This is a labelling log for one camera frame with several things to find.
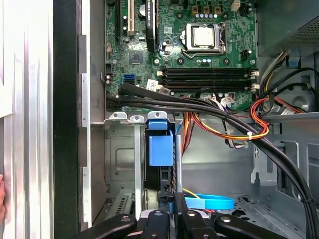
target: black ram slot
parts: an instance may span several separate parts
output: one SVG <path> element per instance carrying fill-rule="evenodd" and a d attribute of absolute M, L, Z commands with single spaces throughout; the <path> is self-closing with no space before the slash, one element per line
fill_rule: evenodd
<path fill-rule="evenodd" d="M 252 70 L 246 68 L 162 68 L 169 79 L 249 79 Z"/>
<path fill-rule="evenodd" d="M 211 88 L 217 92 L 248 91 L 251 80 L 248 81 L 218 81 L 218 80 L 163 80 L 162 84 L 174 92 L 196 92 L 202 88 Z"/>

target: psu vent grille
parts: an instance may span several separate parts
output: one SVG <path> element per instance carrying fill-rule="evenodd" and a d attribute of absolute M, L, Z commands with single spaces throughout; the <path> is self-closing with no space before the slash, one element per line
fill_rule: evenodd
<path fill-rule="evenodd" d="M 319 17 L 309 26 L 302 27 L 296 34 L 279 45 L 282 48 L 319 47 Z"/>

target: sata port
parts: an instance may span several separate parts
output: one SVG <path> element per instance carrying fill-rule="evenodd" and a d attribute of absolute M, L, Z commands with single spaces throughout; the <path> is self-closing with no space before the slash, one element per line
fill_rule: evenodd
<path fill-rule="evenodd" d="M 134 74 L 123 74 L 123 83 L 134 84 L 135 83 L 135 75 Z"/>

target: motherboard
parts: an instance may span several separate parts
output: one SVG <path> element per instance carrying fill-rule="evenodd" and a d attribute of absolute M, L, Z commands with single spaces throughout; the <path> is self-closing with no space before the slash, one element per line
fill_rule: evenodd
<path fill-rule="evenodd" d="M 255 21 L 252 0 L 105 0 L 106 93 L 126 82 L 245 108 L 258 73 Z"/>

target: green circuit board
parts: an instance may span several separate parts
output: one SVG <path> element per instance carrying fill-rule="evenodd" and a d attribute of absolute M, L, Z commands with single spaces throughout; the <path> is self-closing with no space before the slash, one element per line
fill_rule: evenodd
<path fill-rule="evenodd" d="M 128 0 L 121 1 L 121 18 L 128 15 Z M 139 16 L 141 0 L 134 0 L 134 34 L 127 35 L 122 32 L 125 23 L 121 24 L 121 37 L 117 41 L 117 14 L 114 5 L 105 2 L 105 66 L 106 72 L 112 71 L 112 83 L 105 86 L 107 93 L 117 94 L 118 87 L 123 82 L 123 74 L 134 74 L 135 85 L 145 87 L 148 79 L 159 79 L 157 71 L 161 65 L 174 68 L 201 68 L 201 67 L 230 67 L 230 68 L 256 68 L 256 32 L 255 13 L 241 16 L 239 12 L 231 10 L 233 0 L 188 0 L 188 7 L 180 4 L 172 4 L 173 0 L 158 0 L 158 47 L 167 42 L 165 51 L 157 50 L 154 53 L 147 51 L 147 44 L 140 38 L 145 37 L 145 18 Z M 192 12 L 196 5 L 200 9 L 204 6 L 210 8 L 213 18 L 198 18 Z M 193 59 L 185 57 L 181 50 L 184 48 L 180 36 L 188 23 L 221 23 L 226 25 L 226 54 L 196 56 Z M 247 60 L 242 61 L 241 52 L 251 50 Z M 132 58 L 138 54 L 138 60 Z M 178 58 L 184 59 L 184 64 L 178 63 Z M 205 65 L 203 59 L 210 59 Z M 241 109 L 251 104 L 252 93 L 250 91 L 235 91 L 232 108 Z M 141 109 L 125 108 L 128 111 Z"/>

